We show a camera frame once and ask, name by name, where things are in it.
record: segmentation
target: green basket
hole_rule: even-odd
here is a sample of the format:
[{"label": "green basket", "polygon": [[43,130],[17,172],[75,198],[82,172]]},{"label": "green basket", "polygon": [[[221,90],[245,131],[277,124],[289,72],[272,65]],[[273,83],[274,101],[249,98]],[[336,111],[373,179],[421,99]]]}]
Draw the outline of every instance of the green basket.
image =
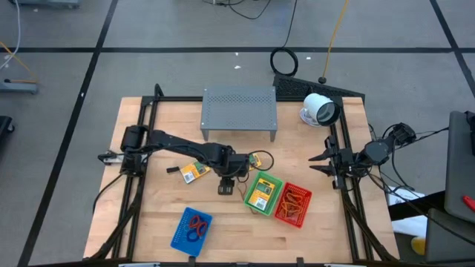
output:
[{"label": "green basket", "polygon": [[[249,199],[251,198],[252,192],[254,192],[256,185],[258,184],[259,179],[262,178],[272,184],[275,185],[274,192],[271,194],[270,199],[268,203],[266,204],[266,208],[264,211],[256,208],[254,205],[249,204]],[[281,191],[282,191],[282,185],[284,183],[278,179],[273,177],[272,175],[264,172],[264,171],[259,171],[258,175],[255,177],[254,182],[252,183],[251,187],[247,191],[246,198],[244,199],[244,205],[252,208],[253,210],[257,212],[261,212],[262,214],[266,216],[270,216],[270,214],[274,211],[275,203],[277,202]]]}]

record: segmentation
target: blue plastic basket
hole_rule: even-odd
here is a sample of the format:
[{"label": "blue plastic basket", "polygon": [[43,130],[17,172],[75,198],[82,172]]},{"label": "blue plastic basket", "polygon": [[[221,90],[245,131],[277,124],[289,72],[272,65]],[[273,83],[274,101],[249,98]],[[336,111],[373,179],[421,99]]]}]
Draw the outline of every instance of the blue plastic basket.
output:
[{"label": "blue plastic basket", "polygon": [[[190,242],[187,240],[186,235],[191,230],[189,228],[189,223],[190,220],[194,217],[194,215],[198,215],[202,221],[207,222],[208,228],[206,229],[204,235],[200,237],[200,239],[195,242]],[[185,208],[185,212],[183,212],[180,224],[178,225],[177,231],[175,232],[173,240],[171,241],[171,247],[190,254],[191,256],[198,257],[200,255],[201,248],[203,247],[203,244],[205,242],[206,235],[208,234],[212,220],[213,216],[209,214],[194,210],[193,208]]]}]

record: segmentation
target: white cable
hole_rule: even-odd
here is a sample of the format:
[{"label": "white cable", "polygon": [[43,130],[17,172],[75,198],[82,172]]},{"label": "white cable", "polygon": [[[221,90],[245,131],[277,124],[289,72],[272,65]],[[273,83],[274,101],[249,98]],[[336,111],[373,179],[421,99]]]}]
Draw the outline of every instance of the white cable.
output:
[{"label": "white cable", "polygon": [[320,125],[318,124],[318,122],[316,120],[314,120],[307,112],[307,109],[306,108],[302,108],[300,110],[300,118],[305,122],[307,123],[308,125],[312,126],[312,127],[320,127]]},{"label": "white cable", "polygon": [[15,48],[15,51],[13,51],[13,55],[8,55],[9,58],[7,59],[7,61],[5,61],[5,63],[0,66],[0,70],[5,67],[5,65],[8,64],[8,62],[10,62],[10,60],[13,58],[13,56],[16,55],[16,52],[18,52],[18,49],[20,47],[20,40],[22,39],[22,26],[20,24],[20,6],[18,5],[18,0],[15,1],[15,4],[16,4],[16,17],[17,17],[17,21],[18,21],[18,40],[16,42],[16,48]]}]

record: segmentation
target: red object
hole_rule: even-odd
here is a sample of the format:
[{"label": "red object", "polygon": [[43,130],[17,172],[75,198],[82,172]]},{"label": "red object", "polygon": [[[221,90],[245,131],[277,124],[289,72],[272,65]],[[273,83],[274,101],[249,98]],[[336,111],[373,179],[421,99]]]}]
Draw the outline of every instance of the red object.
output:
[{"label": "red object", "polygon": [[475,211],[475,200],[469,196],[463,196],[463,202],[472,210]]},{"label": "red object", "polygon": [[190,228],[196,228],[196,235],[201,237],[206,233],[206,229],[208,228],[207,222],[202,222],[198,215],[194,215],[190,220]]},{"label": "red object", "polygon": [[302,228],[311,198],[311,191],[286,182],[274,217],[293,226]]}]

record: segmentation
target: wooden table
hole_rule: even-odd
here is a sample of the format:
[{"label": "wooden table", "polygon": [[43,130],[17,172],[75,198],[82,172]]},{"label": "wooden table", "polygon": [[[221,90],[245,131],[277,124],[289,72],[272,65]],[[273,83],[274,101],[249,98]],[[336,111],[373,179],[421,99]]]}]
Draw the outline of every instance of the wooden table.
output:
[{"label": "wooden table", "polygon": [[[269,141],[267,132],[248,131],[214,131],[210,133],[209,141],[231,145],[237,153],[257,149],[272,153],[275,165],[268,171],[271,175],[313,192],[302,229],[281,222],[273,215],[252,214],[236,188],[232,196],[218,195],[220,178],[213,172],[185,184],[180,172],[167,174],[166,169],[187,165],[193,159],[160,151],[151,156],[148,164],[134,261],[188,261],[189,256],[171,248],[170,243],[185,207],[192,207],[214,217],[197,258],[199,262],[294,263],[296,257],[303,257],[306,263],[351,263],[340,192],[332,189],[331,178],[309,168],[314,162],[307,161],[323,152],[330,129],[313,128],[303,123],[299,117],[301,107],[302,102],[278,103],[275,142]],[[125,127],[137,123],[139,109],[140,98],[122,99],[111,150],[119,151]],[[360,151],[370,141],[363,103],[359,98],[346,98],[344,109],[353,150]],[[155,128],[203,142],[200,113],[201,102],[159,102]],[[118,172],[119,164],[106,166],[101,187]],[[248,185],[256,171],[250,175]],[[96,252],[116,226],[124,185],[125,179],[99,199],[85,257]],[[369,227],[387,250],[398,257],[384,193],[369,179],[362,179],[360,187]],[[356,228],[359,254],[364,258],[361,235]],[[123,238],[121,255],[125,255],[128,229]]]}]

